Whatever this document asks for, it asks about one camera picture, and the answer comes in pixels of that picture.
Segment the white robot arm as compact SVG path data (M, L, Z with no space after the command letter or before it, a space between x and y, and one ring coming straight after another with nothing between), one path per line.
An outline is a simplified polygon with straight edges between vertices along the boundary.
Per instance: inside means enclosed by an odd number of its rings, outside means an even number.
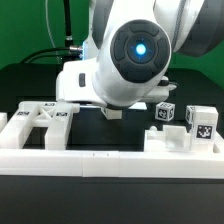
M90 11L91 42L59 73L59 102L163 101L171 55L200 57L224 40L224 0L91 0Z

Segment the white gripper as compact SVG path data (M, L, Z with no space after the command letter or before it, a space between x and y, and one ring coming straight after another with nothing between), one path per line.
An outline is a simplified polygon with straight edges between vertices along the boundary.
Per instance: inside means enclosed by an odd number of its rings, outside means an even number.
M95 59L66 62L56 79L56 100L103 105L104 101L96 94L92 83L95 68Z

